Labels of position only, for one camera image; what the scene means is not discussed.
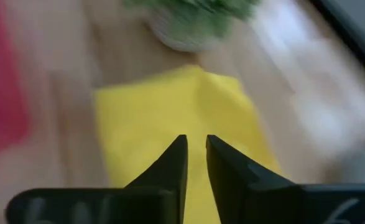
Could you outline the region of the green artificial potted plant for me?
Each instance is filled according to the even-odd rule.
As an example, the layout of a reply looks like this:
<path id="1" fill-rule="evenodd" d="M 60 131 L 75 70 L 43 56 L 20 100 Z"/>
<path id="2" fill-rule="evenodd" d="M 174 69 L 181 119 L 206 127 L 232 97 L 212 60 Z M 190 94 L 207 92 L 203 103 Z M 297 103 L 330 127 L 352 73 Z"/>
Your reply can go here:
<path id="1" fill-rule="evenodd" d="M 233 21 L 248 20 L 261 0 L 123 0 L 148 13 L 152 33 L 167 47 L 200 52 L 220 43 Z"/>

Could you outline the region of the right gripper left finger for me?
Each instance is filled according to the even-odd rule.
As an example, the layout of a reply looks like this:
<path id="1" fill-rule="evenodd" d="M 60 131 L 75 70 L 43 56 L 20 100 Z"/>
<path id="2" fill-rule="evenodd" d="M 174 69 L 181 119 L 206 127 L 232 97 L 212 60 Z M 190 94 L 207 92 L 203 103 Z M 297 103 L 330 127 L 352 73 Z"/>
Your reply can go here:
<path id="1" fill-rule="evenodd" d="M 125 186 L 160 187 L 176 197 L 175 224 L 183 224 L 188 177 L 188 141 L 185 134 L 177 136 L 162 155 L 141 175 Z"/>

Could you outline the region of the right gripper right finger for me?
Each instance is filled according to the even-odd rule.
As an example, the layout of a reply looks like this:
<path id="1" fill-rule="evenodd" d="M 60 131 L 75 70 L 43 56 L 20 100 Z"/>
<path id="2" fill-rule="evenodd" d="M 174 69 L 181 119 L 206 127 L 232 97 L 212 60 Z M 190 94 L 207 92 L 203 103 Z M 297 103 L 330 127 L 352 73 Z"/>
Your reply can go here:
<path id="1" fill-rule="evenodd" d="M 298 224 L 297 186 L 215 135 L 206 162 L 221 224 Z"/>

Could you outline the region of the yellow microfiber towel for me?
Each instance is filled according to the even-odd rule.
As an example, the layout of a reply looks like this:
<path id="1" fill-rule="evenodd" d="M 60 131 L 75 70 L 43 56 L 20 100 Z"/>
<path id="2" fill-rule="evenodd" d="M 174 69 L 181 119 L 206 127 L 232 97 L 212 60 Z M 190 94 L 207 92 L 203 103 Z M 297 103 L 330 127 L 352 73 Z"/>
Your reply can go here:
<path id="1" fill-rule="evenodd" d="M 280 172 L 256 109 L 240 82 L 197 66 L 95 91 L 96 122 L 109 179 L 124 187 L 181 134 L 188 139 L 183 224 L 220 224 L 206 168 L 214 134 L 266 168 Z"/>

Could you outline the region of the grey microfiber towel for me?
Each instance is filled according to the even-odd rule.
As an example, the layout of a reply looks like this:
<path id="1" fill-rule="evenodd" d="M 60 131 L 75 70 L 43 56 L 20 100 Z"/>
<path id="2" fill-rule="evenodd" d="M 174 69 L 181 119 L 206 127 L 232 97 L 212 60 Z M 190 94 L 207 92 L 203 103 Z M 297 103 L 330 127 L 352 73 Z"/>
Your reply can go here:
<path id="1" fill-rule="evenodd" d="M 333 182 L 365 184 L 365 139 L 344 152 L 331 171 Z"/>

